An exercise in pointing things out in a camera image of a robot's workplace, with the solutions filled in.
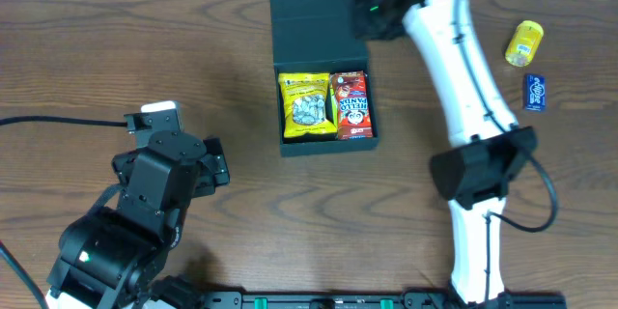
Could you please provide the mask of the black gift box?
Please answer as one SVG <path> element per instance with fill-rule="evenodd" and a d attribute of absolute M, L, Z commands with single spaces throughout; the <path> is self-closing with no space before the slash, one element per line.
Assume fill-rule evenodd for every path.
<path fill-rule="evenodd" d="M 353 0 L 269 0 L 274 73 L 366 73 L 368 109 L 373 136 L 338 140 L 333 135 L 284 137 L 285 115 L 277 90 L 279 145 L 284 157 L 370 151 L 379 143 L 369 54 L 353 32 Z"/>

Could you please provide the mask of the red Hello Panda box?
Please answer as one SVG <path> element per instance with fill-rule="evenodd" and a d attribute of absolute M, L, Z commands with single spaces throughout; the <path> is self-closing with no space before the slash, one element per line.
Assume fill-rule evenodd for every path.
<path fill-rule="evenodd" d="M 363 70 L 330 75 L 339 140 L 372 138 L 366 73 Z"/>

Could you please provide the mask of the yellow plastic canister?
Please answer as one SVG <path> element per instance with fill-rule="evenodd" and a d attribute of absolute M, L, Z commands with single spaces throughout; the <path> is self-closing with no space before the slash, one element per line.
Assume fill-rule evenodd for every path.
<path fill-rule="evenodd" d="M 520 23 L 505 51 L 506 61 L 515 67 L 528 66 L 543 39 L 543 27 L 532 20 Z"/>

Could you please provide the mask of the yellow candy bag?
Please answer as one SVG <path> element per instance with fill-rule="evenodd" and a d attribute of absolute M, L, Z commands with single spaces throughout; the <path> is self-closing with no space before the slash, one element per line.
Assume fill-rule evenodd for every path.
<path fill-rule="evenodd" d="M 337 129 L 327 118 L 327 72 L 280 73 L 278 83 L 285 116 L 284 137 L 334 134 Z"/>

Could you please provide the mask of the green Pretz snack box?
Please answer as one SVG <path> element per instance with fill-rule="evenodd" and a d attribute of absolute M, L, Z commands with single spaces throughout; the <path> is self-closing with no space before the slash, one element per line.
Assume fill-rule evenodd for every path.
<path fill-rule="evenodd" d="M 337 101 L 336 98 L 334 97 L 334 92 L 330 91 L 329 94 L 329 102 L 330 102 L 330 107 L 331 107 L 331 111 L 330 111 L 330 116 L 332 118 L 332 123 L 337 126 Z"/>

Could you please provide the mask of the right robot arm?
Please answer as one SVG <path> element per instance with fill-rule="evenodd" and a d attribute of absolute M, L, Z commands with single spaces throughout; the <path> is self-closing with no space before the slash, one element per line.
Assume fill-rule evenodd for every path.
<path fill-rule="evenodd" d="M 450 150 L 430 171 L 453 225 L 450 286 L 465 306 L 494 306 L 500 273 L 499 216 L 509 182 L 525 162 L 517 141 L 533 134 L 519 123 L 496 87 L 472 23 L 469 0 L 355 0 L 354 32 L 362 40 L 407 35 L 435 86 Z"/>

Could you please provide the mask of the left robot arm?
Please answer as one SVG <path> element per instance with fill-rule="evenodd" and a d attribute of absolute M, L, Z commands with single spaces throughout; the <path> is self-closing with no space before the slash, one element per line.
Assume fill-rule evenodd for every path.
<path fill-rule="evenodd" d="M 117 183 L 61 235 L 47 278 L 51 308 L 142 307 L 191 201 L 230 181 L 219 139 L 186 133 L 176 102 L 145 104 L 125 119 L 136 147 L 113 157 Z"/>

